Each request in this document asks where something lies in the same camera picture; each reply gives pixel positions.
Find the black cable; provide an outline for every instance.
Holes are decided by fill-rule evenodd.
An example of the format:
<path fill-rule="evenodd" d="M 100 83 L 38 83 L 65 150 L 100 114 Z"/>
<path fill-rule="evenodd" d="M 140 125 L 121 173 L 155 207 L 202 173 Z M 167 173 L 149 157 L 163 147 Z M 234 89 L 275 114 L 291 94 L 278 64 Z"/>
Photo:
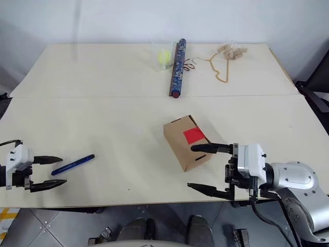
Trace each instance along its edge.
<path fill-rule="evenodd" d="M 287 242 L 289 243 L 289 245 L 291 247 L 294 247 L 293 243 L 290 241 L 290 239 L 288 238 L 288 236 L 286 235 L 286 233 L 283 231 L 282 227 L 280 227 L 278 224 L 276 224 L 275 222 L 266 219 L 263 215 L 261 215 L 261 213 L 258 211 L 257 207 L 256 207 L 256 201 L 251 201 L 251 207 L 253 212 L 255 213 L 255 215 L 263 222 L 273 225 L 275 226 L 277 229 L 279 229 L 279 231 L 281 232 L 281 234 L 283 235 L 283 237 L 287 240 Z"/>
<path fill-rule="evenodd" d="M 22 143 L 22 141 L 21 140 L 9 140 L 7 142 L 0 143 L 0 146 L 4 146 L 4 145 L 10 144 L 10 143 L 20 144 L 20 143 Z"/>

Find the floor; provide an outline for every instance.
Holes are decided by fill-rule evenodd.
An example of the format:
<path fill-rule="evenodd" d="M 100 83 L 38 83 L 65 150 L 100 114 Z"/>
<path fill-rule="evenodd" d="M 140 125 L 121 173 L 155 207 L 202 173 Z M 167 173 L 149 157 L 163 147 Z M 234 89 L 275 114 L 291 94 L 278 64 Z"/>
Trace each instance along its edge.
<path fill-rule="evenodd" d="M 296 243 L 278 202 L 258 207 Z M 98 237 L 105 227 L 111 228 L 115 236 L 138 217 L 155 219 L 159 240 L 184 243 L 189 216 L 196 214 L 210 224 L 216 246 L 237 246 L 232 238 L 235 228 L 248 229 L 250 246 L 288 246 L 280 232 L 260 221 L 250 206 L 234 208 L 229 202 L 204 202 L 113 206 L 100 214 L 23 208 L 2 247 L 83 247 L 87 246 L 88 238 Z"/>

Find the robotic arm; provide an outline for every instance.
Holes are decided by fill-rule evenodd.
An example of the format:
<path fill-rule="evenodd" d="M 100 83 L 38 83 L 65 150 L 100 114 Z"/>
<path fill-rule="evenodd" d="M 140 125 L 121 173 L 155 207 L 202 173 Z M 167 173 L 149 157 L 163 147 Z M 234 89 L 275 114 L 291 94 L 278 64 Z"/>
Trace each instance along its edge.
<path fill-rule="evenodd" d="M 188 184 L 189 187 L 211 197 L 233 201 L 235 186 L 247 189 L 253 209 L 260 189 L 262 197 L 282 200 L 302 239 L 329 243 L 329 197 L 319 187 L 318 177 L 308 165 L 301 162 L 268 164 L 259 144 L 238 146 L 210 143 L 194 145 L 191 150 L 224 152 L 232 154 L 232 157 L 225 166 L 225 182 L 229 184 L 225 191 L 201 184 Z"/>
<path fill-rule="evenodd" d="M 31 192 L 48 190 L 66 183 L 66 180 L 47 180 L 35 184 L 31 180 L 32 164 L 52 164 L 62 161 L 54 156 L 33 156 L 32 150 L 23 145 L 21 140 L 12 140 L 0 144 L 0 146 L 15 143 L 15 148 L 10 151 L 6 158 L 6 165 L 0 166 L 0 187 L 12 189 L 12 186 L 24 187 Z"/>

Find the white wall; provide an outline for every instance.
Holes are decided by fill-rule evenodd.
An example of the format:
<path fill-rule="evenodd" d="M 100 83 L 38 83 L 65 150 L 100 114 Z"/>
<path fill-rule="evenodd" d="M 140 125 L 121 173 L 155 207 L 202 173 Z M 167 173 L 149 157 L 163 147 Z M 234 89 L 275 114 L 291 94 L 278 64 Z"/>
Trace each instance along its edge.
<path fill-rule="evenodd" d="M 266 42 L 294 80 L 329 49 L 328 0 L 0 0 L 0 80 L 14 87 L 47 43 L 75 42 L 79 3 L 78 42 L 148 42 L 163 31 L 188 42 Z"/>

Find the silver robotic arm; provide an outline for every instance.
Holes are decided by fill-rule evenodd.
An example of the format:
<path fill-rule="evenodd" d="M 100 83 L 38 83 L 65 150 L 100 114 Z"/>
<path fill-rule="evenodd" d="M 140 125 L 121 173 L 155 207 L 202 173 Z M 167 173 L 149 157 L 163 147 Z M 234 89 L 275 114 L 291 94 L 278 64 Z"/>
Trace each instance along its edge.
<path fill-rule="evenodd" d="M 201 184 L 189 183 L 189 187 L 208 196 L 228 200 L 234 200 L 235 186 L 247 189 L 256 214 L 255 202 L 260 189 L 261 197 L 282 200 L 300 238 L 309 242 L 329 243 L 329 197 L 320 188 L 316 173 L 308 165 L 301 162 L 268 164 L 259 144 L 210 143 L 192 146 L 191 150 L 229 153 L 232 157 L 225 167 L 225 182 L 229 184 L 225 191 Z M 275 225 L 264 218 L 262 220 Z"/>
<path fill-rule="evenodd" d="M 309 242 L 329 242 L 329 197 L 316 173 L 306 164 L 272 163 L 275 191 L 283 201 L 298 235 Z"/>

